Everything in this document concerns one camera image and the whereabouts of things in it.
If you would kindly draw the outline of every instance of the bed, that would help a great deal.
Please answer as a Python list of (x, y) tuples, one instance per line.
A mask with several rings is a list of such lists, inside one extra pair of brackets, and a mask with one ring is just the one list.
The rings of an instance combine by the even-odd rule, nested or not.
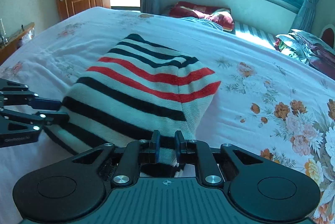
[[(333, 223), (335, 81), (277, 51), (180, 19), (97, 7), (22, 46), (1, 65), (0, 77), (61, 100), (82, 72), (131, 33), (197, 57), (222, 81), (197, 128), (198, 140), (217, 148), (233, 143), (310, 176), (323, 193), (313, 219)], [(21, 220), (12, 200), (20, 177), (69, 156), (44, 132), (37, 143), (1, 148), (0, 223)], [(187, 166), (184, 176), (192, 175)]]

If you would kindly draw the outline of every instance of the silver screw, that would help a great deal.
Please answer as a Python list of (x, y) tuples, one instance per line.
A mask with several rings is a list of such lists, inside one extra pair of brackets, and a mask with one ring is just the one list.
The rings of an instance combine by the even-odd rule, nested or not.
[(113, 181), (115, 183), (120, 183), (120, 184), (127, 183), (127, 182), (129, 182), (129, 177), (127, 177), (125, 175), (119, 175), (119, 176), (114, 177)]
[(210, 175), (205, 178), (205, 181), (211, 184), (219, 183), (221, 181), (221, 178), (216, 175)]

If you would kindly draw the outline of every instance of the crosshair logo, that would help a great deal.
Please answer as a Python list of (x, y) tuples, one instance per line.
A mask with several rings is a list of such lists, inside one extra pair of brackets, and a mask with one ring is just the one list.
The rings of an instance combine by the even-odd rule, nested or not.
[(170, 185), (170, 184), (172, 184), (172, 182), (170, 180), (165, 180), (165, 181), (163, 181), (163, 184)]

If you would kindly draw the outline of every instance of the red stripe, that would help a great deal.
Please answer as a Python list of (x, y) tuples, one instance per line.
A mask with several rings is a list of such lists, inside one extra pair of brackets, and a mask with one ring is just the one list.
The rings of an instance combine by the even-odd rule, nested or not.
[(151, 82), (162, 82), (162, 83), (167, 83), (171, 85), (187, 85), (187, 84), (190, 84), (192, 81), (200, 80), (205, 76), (215, 73), (213, 70), (209, 68), (201, 68), (201, 69), (191, 72), (186, 77), (178, 77), (176, 75), (166, 74), (166, 73), (158, 73), (158, 74), (152, 75), (146, 72), (145, 70), (138, 68), (131, 62), (122, 60), (122, 59), (102, 57), (98, 60), (98, 62), (116, 63), (116, 64), (123, 66), (124, 68), (128, 69), (129, 71), (131, 71), (132, 73), (136, 74), (137, 76), (143, 79), (146, 79)]
[(167, 99), (167, 100), (173, 100), (173, 101), (177, 101), (180, 103), (186, 103), (186, 102), (190, 102), (192, 100), (195, 99), (201, 99), (203, 97), (215, 94), (215, 92), (217, 91), (221, 81), (217, 81), (217, 82), (213, 82), (211, 84), (208, 84), (207, 86), (205, 86), (204, 88), (202, 88), (199, 91), (193, 92), (191, 94), (175, 94), (175, 93), (168, 93), (168, 92), (160, 92), (160, 91), (156, 91), (153, 89), (150, 89), (146, 86), (144, 86), (143, 84), (140, 84), (137, 81), (134, 81), (126, 76), (123, 76), (121, 74), (119, 74), (118, 72), (115, 72), (114, 70), (107, 68), (107, 67), (100, 67), (100, 66), (92, 66), (89, 69), (87, 69), (87, 71), (94, 71), (94, 72), (99, 72), (101, 74), (104, 74), (118, 82), (121, 82), (125, 85), (128, 85), (132, 88), (141, 90), (143, 92), (155, 95), (161, 99)]

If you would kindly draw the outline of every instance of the ridged surface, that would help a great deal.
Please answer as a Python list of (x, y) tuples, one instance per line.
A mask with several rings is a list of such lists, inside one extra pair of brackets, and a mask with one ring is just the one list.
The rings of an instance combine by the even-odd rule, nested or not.
[(139, 178), (112, 191), (95, 212), (73, 224), (255, 224), (238, 213), (220, 190), (201, 187), (195, 178)]

